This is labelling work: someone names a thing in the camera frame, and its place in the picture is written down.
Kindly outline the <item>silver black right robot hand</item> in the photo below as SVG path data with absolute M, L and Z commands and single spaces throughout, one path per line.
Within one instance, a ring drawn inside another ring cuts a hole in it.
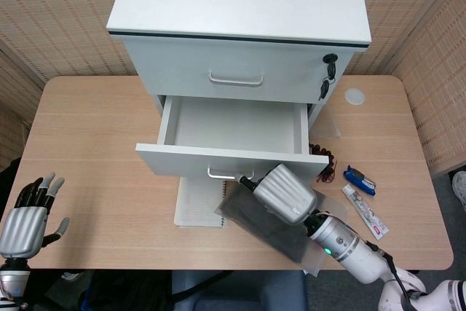
M 236 180 L 287 224 L 300 224 L 317 209 L 317 195 L 284 164 L 277 165 L 260 181 L 244 175 L 238 175 Z

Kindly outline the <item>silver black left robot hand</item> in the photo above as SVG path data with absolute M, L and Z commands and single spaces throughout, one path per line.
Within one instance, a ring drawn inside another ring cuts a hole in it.
M 68 217 L 62 219 L 53 233 L 45 233 L 55 198 L 64 183 L 63 177 L 57 178 L 52 172 L 21 190 L 1 232 L 2 257 L 31 259 L 42 248 L 64 236 L 70 223 Z

